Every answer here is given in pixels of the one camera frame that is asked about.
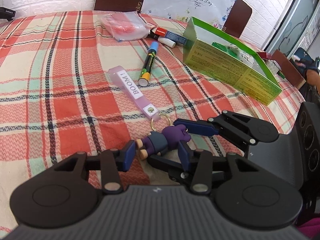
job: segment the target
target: white marker cap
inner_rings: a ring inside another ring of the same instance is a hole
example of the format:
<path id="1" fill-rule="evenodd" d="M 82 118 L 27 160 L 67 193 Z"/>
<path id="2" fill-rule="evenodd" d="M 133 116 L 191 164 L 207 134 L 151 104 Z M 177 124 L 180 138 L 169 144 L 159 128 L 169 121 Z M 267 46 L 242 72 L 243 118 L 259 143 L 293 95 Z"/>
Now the white marker cap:
<path id="1" fill-rule="evenodd" d="M 163 38 L 163 37 L 159 37 L 159 38 L 158 38 L 158 41 L 159 41 L 160 43 L 164 44 L 164 45 L 169 46 L 169 47 L 172 48 L 172 49 L 173 49 L 174 46 L 176 45 L 176 43 L 175 43 L 174 41 L 169 40 L 169 39 L 167 39 L 167 38 Z"/>

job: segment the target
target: brown wooden headboard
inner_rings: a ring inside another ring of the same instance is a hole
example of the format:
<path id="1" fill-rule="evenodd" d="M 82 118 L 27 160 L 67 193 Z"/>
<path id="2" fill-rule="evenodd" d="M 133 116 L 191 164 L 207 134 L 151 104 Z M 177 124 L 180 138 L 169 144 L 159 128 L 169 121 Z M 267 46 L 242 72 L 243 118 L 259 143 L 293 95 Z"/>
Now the brown wooden headboard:
<path id="1" fill-rule="evenodd" d="M 140 12 L 143 0 L 96 0 L 94 9 L 100 11 Z M 236 0 L 224 24 L 224 31 L 239 38 L 252 14 L 252 9 L 243 0 Z"/>

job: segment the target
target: blue marker cap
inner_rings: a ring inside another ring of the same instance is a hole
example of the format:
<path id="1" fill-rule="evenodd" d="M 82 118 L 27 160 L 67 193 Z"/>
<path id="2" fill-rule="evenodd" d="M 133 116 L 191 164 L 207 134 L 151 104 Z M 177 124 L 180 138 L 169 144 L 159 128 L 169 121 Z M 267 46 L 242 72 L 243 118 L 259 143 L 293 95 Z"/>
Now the blue marker cap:
<path id="1" fill-rule="evenodd" d="M 149 50 L 154 49 L 156 51 L 156 53 L 157 53 L 158 52 L 158 46 L 159 46 L 159 43 L 156 42 L 156 41 L 153 41 L 151 43 L 151 46 L 150 46 Z"/>

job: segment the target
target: keychain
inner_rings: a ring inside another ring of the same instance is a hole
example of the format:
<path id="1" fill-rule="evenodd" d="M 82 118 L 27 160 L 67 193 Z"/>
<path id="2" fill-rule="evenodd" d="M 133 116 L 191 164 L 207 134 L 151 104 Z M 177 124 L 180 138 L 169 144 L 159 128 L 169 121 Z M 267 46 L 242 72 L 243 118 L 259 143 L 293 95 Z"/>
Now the keychain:
<path id="1" fill-rule="evenodd" d="M 174 126 L 169 116 L 166 114 L 159 115 L 165 116 L 168 119 L 169 126 L 163 128 L 162 132 L 157 132 L 154 126 L 154 119 L 151 119 L 152 131 L 145 138 L 136 140 L 136 146 L 139 151 L 138 155 L 141 160 L 145 160 L 153 154 L 163 156 L 167 152 L 177 149 L 179 141 L 188 142 L 191 140 L 191 136 L 188 134 L 185 125 L 179 124 Z"/>

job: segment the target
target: marker pen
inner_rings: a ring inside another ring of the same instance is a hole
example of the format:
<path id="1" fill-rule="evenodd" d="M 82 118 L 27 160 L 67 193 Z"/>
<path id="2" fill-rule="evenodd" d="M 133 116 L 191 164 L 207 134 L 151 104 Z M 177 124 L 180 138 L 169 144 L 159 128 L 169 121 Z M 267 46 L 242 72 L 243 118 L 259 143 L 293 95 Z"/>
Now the marker pen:
<path id="1" fill-rule="evenodd" d="M 149 50 L 148 50 L 148 55 L 146 57 L 146 60 L 144 61 L 141 75 L 138 80 L 138 84 L 142 87 L 147 87 L 149 85 L 151 67 L 153 64 L 153 60 L 156 57 L 156 53 L 158 51 L 158 46 L 159 46 L 159 43 L 156 41 L 153 41 L 151 43 Z"/>
<path id="2" fill-rule="evenodd" d="M 149 36 L 150 36 L 151 38 L 153 38 L 154 40 L 159 41 L 160 43 L 169 46 L 169 47 L 172 48 L 172 49 L 173 49 L 174 46 L 176 45 L 176 43 L 175 43 L 174 41 L 169 40 L 169 39 L 164 38 L 164 37 L 161 37 L 160 35 L 155 34 L 152 30 L 150 30 Z"/>

